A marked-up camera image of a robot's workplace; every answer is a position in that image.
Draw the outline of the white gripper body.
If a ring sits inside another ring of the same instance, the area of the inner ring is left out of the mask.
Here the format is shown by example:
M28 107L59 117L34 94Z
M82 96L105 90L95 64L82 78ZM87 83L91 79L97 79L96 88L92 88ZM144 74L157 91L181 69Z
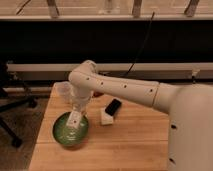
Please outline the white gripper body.
M72 101L72 109L85 115L86 106L91 99L91 93L92 91L89 89L71 86L70 98Z

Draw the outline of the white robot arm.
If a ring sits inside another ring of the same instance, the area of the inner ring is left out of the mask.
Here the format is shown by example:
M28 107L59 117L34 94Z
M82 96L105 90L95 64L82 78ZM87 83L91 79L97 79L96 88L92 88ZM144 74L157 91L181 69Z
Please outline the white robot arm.
M168 171L213 171L213 86L185 86L103 76L86 60L69 74L72 98L86 105L93 91L169 116Z

